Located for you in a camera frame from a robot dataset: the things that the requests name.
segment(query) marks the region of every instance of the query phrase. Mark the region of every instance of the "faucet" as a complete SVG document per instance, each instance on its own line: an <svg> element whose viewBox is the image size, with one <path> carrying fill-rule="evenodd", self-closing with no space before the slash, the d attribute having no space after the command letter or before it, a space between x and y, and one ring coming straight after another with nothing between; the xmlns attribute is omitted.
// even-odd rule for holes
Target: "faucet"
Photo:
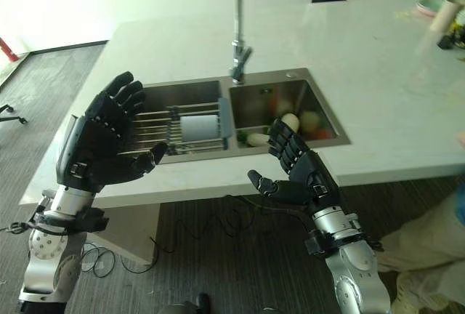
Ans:
<svg viewBox="0 0 465 314"><path fill-rule="evenodd" d="M248 58L252 53L252 48L247 47L242 37L242 0L235 0L234 12L234 35L232 41L234 46L233 67L230 69L230 75L235 85L244 85L243 73Z"/></svg>

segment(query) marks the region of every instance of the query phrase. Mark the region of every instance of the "marble countertop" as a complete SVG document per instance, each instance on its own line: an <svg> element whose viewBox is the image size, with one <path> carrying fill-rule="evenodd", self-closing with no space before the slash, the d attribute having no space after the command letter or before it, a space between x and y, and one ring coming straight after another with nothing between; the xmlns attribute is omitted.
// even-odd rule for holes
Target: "marble countertop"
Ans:
<svg viewBox="0 0 465 314"><path fill-rule="evenodd" d="M416 0L279 7L246 13L246 72L308 68L351 144L318 148L340 185L462 172L465 51L442 51ZM233 20L219 15L123 24L108 42L55 135L21 204L56 187L54 162L70 114L81 115L114 76L144 84L227 75ZM164 164L141 180L111 185L95 206L154 204L255 193L246 172L285 179L269 155Z"/></svg>

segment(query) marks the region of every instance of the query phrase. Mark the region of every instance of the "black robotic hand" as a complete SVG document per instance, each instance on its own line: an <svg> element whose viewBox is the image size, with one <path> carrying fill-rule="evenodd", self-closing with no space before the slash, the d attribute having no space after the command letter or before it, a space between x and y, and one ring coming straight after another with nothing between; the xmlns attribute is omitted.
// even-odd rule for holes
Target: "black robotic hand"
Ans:
<svg viewBox="0 0 465 314"><path fill-rule="evenodd" d="M306 205L311 213L322 206L337 205L338 186L319 155L280 119L273 122L269 135L269 153L278 158L289 181L272 181L251 170L247 175L255 188L271 200Z"/></svg>
<svg viewBox="0 0 465 314"><path fill-rule="evenodd" d="M128 182L152 171L166 152L160 143L136 158L118 155L130 140L132 120L144 109L145 93L130 72L113 79L84 116L73 117L57 162L57 181L98 193L104 185Z"/></svg>

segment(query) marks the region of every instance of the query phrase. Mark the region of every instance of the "silver robotic arm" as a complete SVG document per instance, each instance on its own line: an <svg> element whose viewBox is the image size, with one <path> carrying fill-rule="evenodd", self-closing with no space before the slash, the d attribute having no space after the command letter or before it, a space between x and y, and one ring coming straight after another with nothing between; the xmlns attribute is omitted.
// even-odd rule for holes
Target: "silver robotic arm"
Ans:
<svg viewBox="0 0 465 314"><path fill-rule="evenodd" d="M81 272L86 233L108 223L102 210L92 208L95 194L105 185L142 177L166 152L161 143L136 158L118 155L131 139L132 120L144 99L142 84L125 72L94 98L84 116L71 119L57 162L58 191L44 191L29 221L10 228L33 229L20 292L23 313L64 313Z"/></svg>
<svg viewBox="0 0 465 314"><path fill-rule="evenodd" d="M305 244L310 254L325 258L342 313L389 313L389 294L378 276L375 254L357 215L342 211L339 188L319 155L279 119L270 129L269 144L289 181L273 182L254 170L248 177L270 200L307 207L316 228Z"/></svg>

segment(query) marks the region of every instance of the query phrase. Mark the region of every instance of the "black cable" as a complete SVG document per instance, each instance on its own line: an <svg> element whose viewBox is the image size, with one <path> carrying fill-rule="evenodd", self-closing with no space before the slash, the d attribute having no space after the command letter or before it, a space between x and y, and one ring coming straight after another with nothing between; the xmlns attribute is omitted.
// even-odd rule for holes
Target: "black cable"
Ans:
<svg viewBox="0 0 465 314"><path fill-rule="evenodd" d="M47 230L45 228L39 227L36 223L32 222L13 222L11 225L5 228L0 228L0 231L5 231L11 234L22 234L29 229L37 229L39 232L49 234L51 236L69 236L69 231L65 230L63 232L54 232L53 230Z"/></svg>
<svg viewBox="0 0 465 314"><path fill-rule="evenodd" d="M98 257L97 257L97 260L95 261L95 265L98 264L100 257L102 257L104 254L111 254L111 256L113 256L113 261L112 261L112 263L111 263L111 267L110 267L110 269L108 270L108 272L103 273L103 274L97 274L97 271L96 271L97 268L96 268L95 266L92 267L92 272L93 272L94 275L95 275L96 277L98 277L98 278L106 278L107 276L110 275L111 272L113 272L113 269L115 269L115 263L116 263L116 256L115 256L115 253L114 253L113 251L108 250L108 249L104 250L104 252L102 252L102 253L99 252L99 255L98 255Z"/></svg>
<svg viewBox="0 0 465 314"><path fill-rule="evenodd" d="M262 216L272 216L272 215L285 215L289 217L293 217L294 219L298 220L302 227L305 229L305 232L308 234L310 232L310 228L308 228L307 224L301 219L301 217L297 216L296 213L303 213L302 210L299 209L283 209L283 208L276 208L276 207L271 207L271 206L265 206L264 205L264 196L262 196L262 203L258 204L249 198L246 198L245 196L238 196L238 198L243 199L244 201L247 201L249 204L254 206L256 209L259 209L260 214Z"/></svg>
<svg viewBox="0 0 465 314"><path fill-rule="evenodd" d="M142 274L142 273L146 273L148 272L149 270L151 270L153 267L155 267L155 265L157 264L158 262L158 256L160 255L160 251L158 250L158 244L155 242L155 240L153 240L152 237L150 237L150 240L153 241L153 243L157 246L155 247L155 258L153 259L152 261L152 264L149 265L149 267L145 270L141 270L141 271L136 271L136 270L130 270L123 262L123 257L120 256L120 260L121 260L121 264L123 265L123 268L126 269L128 272L132 273L132 274Z"/></svg>
<svg viewBox="0 0 465 314"><path fill-rule="evenodd" d="M245 204L245 206L248 208L248 211L251 215L251 218L247 223L244 223L243 218L241 218L241 214L237 209L231 208L227 211L226 214L223 215L225 219L224 222L222 221L222 218L219 215L210 214L208 216L208 219L205 225L203 225L200 232L196 234L191 229L189 229L189 227L186 225L184 220L179 218L178 220L176 220L174 224L174 236L173 236L174 241L173 241L171 248L168 248L166 246L163 247L157 241L155 241L154 238L149 237L150 240L155 244L155 257L152 263L148 265L146 269L141 270L141 271L130 269L127 266L127 264L124 263L123 257L120 257L121 265L123 266L125 270L133 274L143 274L153 269L153 267L155 267L160 257L160 250L167 254L172 254L173 252L177 250L178 232L180 229L183 229L191 238L195 240L201 240L205 236L205 234L207 234L210 231L210 229L213 227L214 223L216 222L226 236L228 236L229 238L235 238L239 236L242 232L248 230L253 225L256 219L256 210L258 210L262 216L271 216L271 215L279 214L279 215L286 215L286 216L293 217L294 219L298 220L302 224L303 228L305 229L307 233L309 232L309 228L304 223L304 221L299 216L296 215L296 213L299 213L299 212L302 213L303 211L301 210L282 209L282 208L275 208L271 206L265 206L264 196L262 196L261 204L258 204L244 196L227 196L227 197L234 198ZM7 228L1 228L0 231L5 230L12 234L21 234L31 228L37 229L41 231L42 233L50 234L51 236L66 236L70 234L67 231L53 232L51 230L41 228L32 222L15 222L15 223L12 223ZM81 271L83 273L88 273L92 271L97 278L106 278L107 276L109 276L113 272L116 266L116 256L114 252L106 249L105 247L96 246L93 243L89 243L87 241L84 243L84 245L90 245L91 248L86 251L84 251L84 248L83 248L81 260L84 260L85 257L91 254L91 252L93 251L97 252L97 258L95 259L95 261L91 262L92 266L89 269L83 269L81 266ZM105 254L110 254L112 256L113 260L111 262L110 269L107 270L106 273L98 273L97 264L99 263L99 261L102 261L102 257Z"/></svg>

